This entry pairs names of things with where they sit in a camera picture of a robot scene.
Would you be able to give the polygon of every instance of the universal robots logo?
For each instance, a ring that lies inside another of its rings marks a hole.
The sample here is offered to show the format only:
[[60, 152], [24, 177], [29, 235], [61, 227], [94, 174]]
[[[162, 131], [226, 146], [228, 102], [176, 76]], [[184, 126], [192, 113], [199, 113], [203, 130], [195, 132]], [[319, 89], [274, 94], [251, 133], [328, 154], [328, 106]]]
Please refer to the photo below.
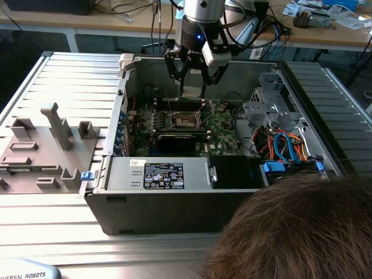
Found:
[[192, 50], [188, 50], [187, 51], [187, 54], [191, 54], [191, 53], [193, 53], [193, 54], [202, 54], [202, 52], [201, 51], [192, 51]]

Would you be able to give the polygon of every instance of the desk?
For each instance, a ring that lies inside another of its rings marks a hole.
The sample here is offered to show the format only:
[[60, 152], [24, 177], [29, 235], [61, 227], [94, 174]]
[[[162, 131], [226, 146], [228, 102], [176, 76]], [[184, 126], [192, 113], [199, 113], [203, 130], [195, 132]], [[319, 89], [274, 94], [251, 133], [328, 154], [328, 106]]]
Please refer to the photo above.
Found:
[[[271, 0], [271, 5], [276, 17], [285, 26], [292, 28], [290, 39], [287, 43], [289, 47], [317, 48], [317, 49], [337, 49], [344, 51], [362, 51], [366, 46], [370, 35], [368, 30], [353, 31], [336, 22], [332, 22], [330, 28], [296, 28], [293, 26], [292, 18], [283, 16], [281, 12], [288, 3], [288, 0]], [[125, 3], [123, 0], [112, 0], [112, 6], [118, 3]], [[117, 11], [125, 11], [138, 6], [143, 6], [147, 1], [137, 1], [133, 5], [118, 8]], [[0, 5], [6, 10], [8, 15], [13, 18], [25, 31], [40, 31], [62, 33], [67, 37], [70, 50], [78, 52], [75, 40], [76, 34], [88, 35], [109, 35], [118, 37], [150, 37], [151, 30], [151, 8], [143, 8], [131, 12], [131, 22], [118, 18], [114, 15], [105, 15], [94, 10], [89, 16], [77, 16], [70, 14], [38, 13], [38, 12], [14, 12], [8, 9], [3, 0]], [[108, 12], [108, 2], [103, 2], [100, 9]], [[162, 29], [161, 37], [164, 38], [170, 27], [170, 5], [162, 7]], [[358, 6], [356, 13], [372, 13], [372, 7]], [[18, 30], [18, 28], [0, 10], [0, 28]], [[158, 33], [157, 20], [154, 27], [154, 34]], [[175, 26], [170, 38], [174, 36]], [[272, 38], [271, 31], [262, 34], [257, 41], [258, 44]]]
[[[125, 3], [123, 0], [111, 0], [112, 6]], [[118, 8], [117, 11], [125, 11], [149, 4], [147, 1], [137, 1], [133, 5]], [[143, 8], [131, 12], [131, 22], [128, 22], [119, 16], [106, 15], [93, 10], [89, 16], [77, 16], [63, 13], [40, 13], [40, 12], [15, 12], [9, 10], [3, 0], [0, 5], [6, 13], [22, 28], [24, 31], [37, 31], [47, 33], [62, 33], [66, 36], [71, 52], [79, 52], [75, 35], [108, 35], [117, 37], [142, 37], [149, 38], [151, 32], [151, 7]], [[100, 5], [99, 8], [109, 12], [108, 2]], [[162, 6], [162, 29], [161, 37], [165, 38], [170, 27], [170, 4]], [[154, 38], [158, 38], [159, 24], [157, 18], [154, 26]], [[18, 30], [11, 20], [0, 10], [0, 29]], [[174, 38], [176, 32], [175, 25], [169, 35]]]

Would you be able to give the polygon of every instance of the warning label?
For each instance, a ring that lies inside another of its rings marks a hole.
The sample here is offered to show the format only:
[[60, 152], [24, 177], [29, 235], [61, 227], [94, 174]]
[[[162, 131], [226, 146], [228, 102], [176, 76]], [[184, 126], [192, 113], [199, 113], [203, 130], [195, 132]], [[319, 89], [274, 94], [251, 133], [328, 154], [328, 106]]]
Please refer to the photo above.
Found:
[[145, 189], [184, 189], [182, 163], [145, 164]]

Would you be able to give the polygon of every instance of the metal rail platform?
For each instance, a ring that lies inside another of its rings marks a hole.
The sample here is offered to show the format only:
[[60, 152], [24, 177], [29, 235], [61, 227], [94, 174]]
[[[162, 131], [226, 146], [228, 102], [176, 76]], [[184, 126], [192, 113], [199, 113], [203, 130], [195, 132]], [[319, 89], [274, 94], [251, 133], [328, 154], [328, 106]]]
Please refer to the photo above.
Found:
[[[117, 92], [119, 55], [43, 56], [0, 115], [0, 149], [16, 117], [49, 126], [44, 102], [57, 102], [71, 126], [100, 127], [91, 170], [98, 168]], [[0, 258], [27, 258], [60, 268], [63, 278], [191, 278], [214, 234], [112, 237], [79, 194], [0, 195]]]

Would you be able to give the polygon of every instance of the electronic components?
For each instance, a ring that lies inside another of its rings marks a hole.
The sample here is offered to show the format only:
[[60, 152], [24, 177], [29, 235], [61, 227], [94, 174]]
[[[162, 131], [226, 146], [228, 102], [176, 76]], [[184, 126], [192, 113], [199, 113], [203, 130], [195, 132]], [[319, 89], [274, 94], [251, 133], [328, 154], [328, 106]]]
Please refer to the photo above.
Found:
[[167, 108], [157, 101], [138, 109], [133, 118], [131, 156], [186, 156], [240, 155], [238, 140], [232, 127], [228, 103], [202, 102], [198, 110], [195, 103], [179, 103], [187, 110], [157, 110]]
[[174, 115], [176, 127], [196, 127], [195, 115], [193, 113], [176, 113]]

